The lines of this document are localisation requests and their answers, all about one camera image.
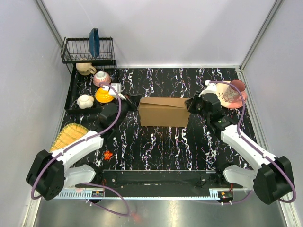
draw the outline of black and white marble surface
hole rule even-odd
[[[144,97],[190,98],[201,91],[205,80],[237,79],[235,69],[118,69],[123,91]],[[96,87],[92,77],[78,85],[79,94],[94,95]],[[241,109],[224,111],[238,121]],[[62,127],[80,123],[91,129],[97,114],[64,116]],[[255,140],[248,113],[241,129]],[[104,153],[113,156],[104,160]],[[226,162],[249,167],[245,160],[229,145],[207,130],[204,119],[191,115],[188,127],[142,127],[138,112],[129,112],[113,141],[100,150],[84,157],[81,163],[93,162],[102,169],[118,170],[214,170]]]

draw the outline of gray wall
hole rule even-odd
[[[49,149],[69,84],[59,47],[32,0],[0,1],[0,226],[20,226],[25,178]]]
[[[293,166],[303,222],[303,1],[287,0],[244,72],[270,148]]]
[[[275,0],[44,0],[62,36],[112,36],[119,66],[239,65]]]

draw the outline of black dish rack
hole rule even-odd
[[[65,102],[65,111],[68,114],[97,114],[102,110],[103,104],[95,99],[95,93],[99,87],[93,83],[93,74],[83,76],[78,73],[76,63],[90,62],[97,71],[105,71],[111,77],[112,83],[118,83],[117,63],[115,60],[115,52],[113,39],[99,38],[100,54],[93,57],[89,53],[88,38],[65,38],[61,48],[62,62],[65,64],[73,64],[71,72],[71,82]],[[94,97],[94,105],[91,108],[80,109],[77,99],[81,95],[90,95]]]

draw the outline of cardboard box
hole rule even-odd
[[[139,104],[141,126],[187,127],[188,98],[142,98]]]

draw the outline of gray floor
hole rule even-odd
[[[243,192],[235,192],[236,198]],[[121,201],[102,201],[109,209],[124,212]],[[232,206],[200,201],[128,201],[134,213],[119,217],[90,207],[80,200],[42,200],[35,227],[284,227],[278,203],[263,204],[255,194]]]

